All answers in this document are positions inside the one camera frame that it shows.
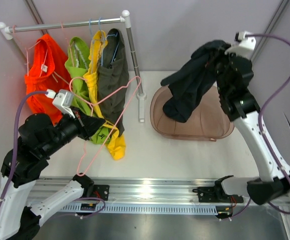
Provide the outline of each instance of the blue hanger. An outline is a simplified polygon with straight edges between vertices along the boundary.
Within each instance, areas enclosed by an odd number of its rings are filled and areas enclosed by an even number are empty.
[[[114,54],[113,54],[113,58],[111,59],[111,62],[110,63],[112,63],[112,62],[114,62],[114,59],[115,59],[115,56],[116,56],[116,53],[117,53],[117,49],[119,48],[119,42],[117,43],[117,46],[116,46],[116,49],[115,49],[115,52],[114,52]]]
[[[117,37],[118,36],[118,32],[116,32],[116,34],[110,34],[110,35],[107,35],[106,36],[106,40],[108,37]],[[110,63],[112,63],[114,61],[114,58],[115,58],[115,55],[116,55],[116,52],[117,52],[117,49],[119,47],[119,43],[117,43],[117,46],[116,46],[116,49],[115,49],[115,52],[114,52],[114,55],[113,55],[113,58],[111,60]],[[100,60],[100,65],[103,66],[103,51],[104,51],[104,48],[101,50],[101,60]]]
[[[102,29],[101,29],[101,19],[102,19],[102,17],[100,17],[100,18],[98,19],[98,29],[99,29],[100,34],[101,34],[101,38],[100,38],[100,40],[101,40],[101,42],[103,43],[103,42],[105,42],[105,37],[103,36],[103,31],[102,31]]]
[[[89,27],[89,33],[90,33],[91,39],[93,39],[93,32],[92,32],[91,21],[92,21],[92,19],[90,18],[89,19],[89,22],[88,22],[88,27]]]

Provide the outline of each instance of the orange shirt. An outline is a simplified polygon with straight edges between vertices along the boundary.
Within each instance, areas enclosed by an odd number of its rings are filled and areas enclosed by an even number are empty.
[[[39,38],[37,42],[39,43],[35,46],[33,66],[29,75],[24,76],[26,94],[47,89],[56,93],[61,89],[69,90],[68,83],[71,81],[71,76],[64,66],[68,57],[48,34]],[[46,72],[41,70],[42,64],[47,66]],[[53,99],[43,94],[36,94],[27,99],[33,113],[45,113],[49,115],[53,124],[56,124],[62,118],[62,113],[52,102]]]

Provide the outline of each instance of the clothes rack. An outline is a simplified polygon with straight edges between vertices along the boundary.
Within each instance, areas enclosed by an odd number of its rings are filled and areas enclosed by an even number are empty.
[[[98,24],[113,24],[113,23],[124,23],[130,48],[130,54],[133,62],[133,67],[135,71],[135,76],[140,76],[139,65],[136,57],[136,51],[134,46],[134,40],[132,35],[132,28],[131,28],[131,19],[130,19],[130,12],[128,10],[124,10],[121,13],[121,16],[118,18],[110,18],[110,19],[101,19],[101,20],[91,20],[91,21],[79,21],[79,22],[64,22],[62,25],[60,23],[53,23],[53,24],[37,24],[32,26],[15,26],[14,33],[20,32],[30,32],[30,31],[42,31],[48,29],[60,29],[62,28],[71,28],[71,27],[81,27],[81,26],[88,26],[90,25],[98,25]],[[13,36],[13,27],[7,26],[4,22],[0,22],[0,31],[6,38],[8,42],[12,44],[13,48],[17,48],[17,52],[21,55],[20,57],[24,59],[24,53],[19,47],[18,44],[15,44],[14,36]],[[139,122],[145,122],[145,100],[146,100],[146,93],[143,90],[142,83],[139,85],[138,88],[138,120]]]

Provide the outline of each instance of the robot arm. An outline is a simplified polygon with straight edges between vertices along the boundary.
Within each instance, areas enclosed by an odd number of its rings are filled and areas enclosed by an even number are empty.
[[[250,196],[258,205],[286,194],[290,185],[282,173],[282,169],[290,177],[290,166],[283,159],[262,122],[260,129],[258,118],[260,107],[254,96],[249,92],[248,85],[254,76],[252,62],[245,58],[255,46],[254,37],[246,37],[249,32],[238,32],[237,44],[225,51],[215,54],[215,61],[210,67],[217,75],[217,87],[221,108],[242,134],[256,162],[259,177],[245,178],[227,176],[221,179],[221,187],[226,195]],[[273,158],[265,135],[282,167]]]
[[[94,182],[86,175],[76,175],[51,197],[31,207],[26,206],[29,193],[48,166],[50,156],[76,137],[88,140],[105,122],[83,114],[78,108],[70,108],[73,94],[69,91],[61,90],[56,94],[48,90],[47,97],[54,98],[53,105],[64,115],[53,126],[48,115],[33,114],[19,127],[16,169],[0,207],[0,240],[32,239],[53,214],[70,202],[90,197],[93,193]],[[11,171],[12,154],[13,150],[3,161],[0,193]]]

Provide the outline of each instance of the clothing tag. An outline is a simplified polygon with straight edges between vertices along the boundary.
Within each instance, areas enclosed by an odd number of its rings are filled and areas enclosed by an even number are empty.
[[[45,64],[42,64],[41,66],[40,66],[40,70],[42,70],[44,73],[47,73],[47,66],[45,65]]]

